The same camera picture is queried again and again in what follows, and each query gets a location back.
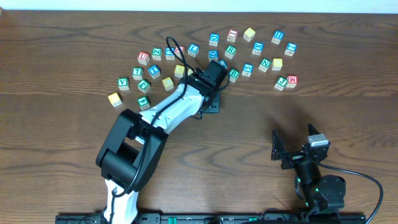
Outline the green B block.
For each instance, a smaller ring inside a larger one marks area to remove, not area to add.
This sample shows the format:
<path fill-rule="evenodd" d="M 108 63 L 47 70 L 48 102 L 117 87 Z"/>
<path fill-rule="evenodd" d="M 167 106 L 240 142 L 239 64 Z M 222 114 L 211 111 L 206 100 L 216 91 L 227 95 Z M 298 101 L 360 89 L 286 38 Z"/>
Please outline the green B block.
<path fill-rule="evenodd" d="M 230 80 L 230 82 L 235 83 L 236 80 L 238 79 L 239 75 L 240 75 L 240 72 L 238 70 L 236 70 L 235 68 L 232 68 L 229 71 L 229 80 Z"/>

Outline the blue T block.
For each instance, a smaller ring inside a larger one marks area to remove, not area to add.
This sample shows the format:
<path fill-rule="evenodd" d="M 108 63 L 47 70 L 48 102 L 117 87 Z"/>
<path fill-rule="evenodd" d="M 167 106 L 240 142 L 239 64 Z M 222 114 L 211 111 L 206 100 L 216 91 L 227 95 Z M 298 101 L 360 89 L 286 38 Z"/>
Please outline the blue T block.
<path fill-rule="evenodd" d="M 156 79 L 161 75 L 160 68 L 157 65 L 152 65 L 148 68 L 149 75 L 152 79 Z"/>

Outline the yellow O block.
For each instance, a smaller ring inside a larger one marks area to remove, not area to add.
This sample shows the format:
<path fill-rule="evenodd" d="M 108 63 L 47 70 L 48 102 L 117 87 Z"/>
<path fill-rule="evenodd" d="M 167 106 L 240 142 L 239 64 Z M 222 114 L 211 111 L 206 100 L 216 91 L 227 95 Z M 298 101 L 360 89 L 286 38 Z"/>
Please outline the yellow O block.
<path fill-rule="evenodd" d="M 283 60 L 281 58 L 274 58 L 272 61 L 272 70 L 279 71 L 283 67 Z"/>

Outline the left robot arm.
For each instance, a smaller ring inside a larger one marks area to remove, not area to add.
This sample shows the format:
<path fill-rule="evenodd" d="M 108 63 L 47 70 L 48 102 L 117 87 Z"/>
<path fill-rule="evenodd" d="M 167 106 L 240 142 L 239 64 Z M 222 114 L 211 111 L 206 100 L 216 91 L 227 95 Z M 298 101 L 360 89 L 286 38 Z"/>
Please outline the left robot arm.
<path fill-rule="evenodd" d="M 212 61 L 204 71 L 180 79 L 176 90 L 159 104 L 119 114 L 96 157 L 108 188 L 102 223 L 132 223 L 139 192 L 152 177 L 170 132 L 182 121 L 211 106 L 228 76 Z"/>

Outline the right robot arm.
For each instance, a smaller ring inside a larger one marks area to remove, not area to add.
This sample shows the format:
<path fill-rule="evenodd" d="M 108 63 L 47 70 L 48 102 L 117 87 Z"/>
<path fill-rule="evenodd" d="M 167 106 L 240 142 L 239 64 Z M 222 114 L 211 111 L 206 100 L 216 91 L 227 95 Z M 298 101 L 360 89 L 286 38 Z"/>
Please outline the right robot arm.
<path fill-rule="evenodd" d="M 281 161 L 281 169 L 294 169 L 296 192 L 302 194 L 308 210 L 300 212 L 300 220 L 309 223 L 342 223 L 339 209 L 345 206 L 346 182 L 336 175 L 321 175 L 320 162 L 327 158 L 331 142 L 312 124 L 308 124 L 307 143 L 288 152 L 276 130 L 272 131 L 273 161 Z"/>

